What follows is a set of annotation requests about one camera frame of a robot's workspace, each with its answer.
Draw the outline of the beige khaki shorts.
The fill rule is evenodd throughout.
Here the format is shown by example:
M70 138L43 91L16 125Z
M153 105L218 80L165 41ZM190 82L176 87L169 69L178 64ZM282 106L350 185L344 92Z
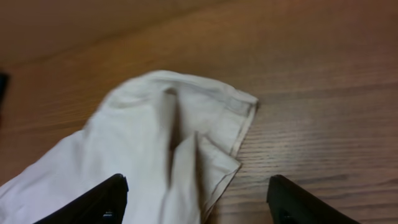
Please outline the beige khaki shorts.
M111 91L85 127L1 187L1 222L34 223L114 174L124 223L204 223L239 169L257 98L159 70Z

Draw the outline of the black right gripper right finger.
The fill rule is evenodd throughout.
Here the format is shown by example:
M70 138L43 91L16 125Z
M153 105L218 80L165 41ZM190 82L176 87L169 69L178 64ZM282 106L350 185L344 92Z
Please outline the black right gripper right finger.
M275 224L359 224L283 175L269 179L267 203Z

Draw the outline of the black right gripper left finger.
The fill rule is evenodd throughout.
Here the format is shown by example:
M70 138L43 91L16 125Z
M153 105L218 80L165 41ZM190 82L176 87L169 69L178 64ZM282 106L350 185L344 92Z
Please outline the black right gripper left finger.
M122 224L129 191L122 174L114 174L35 224Z

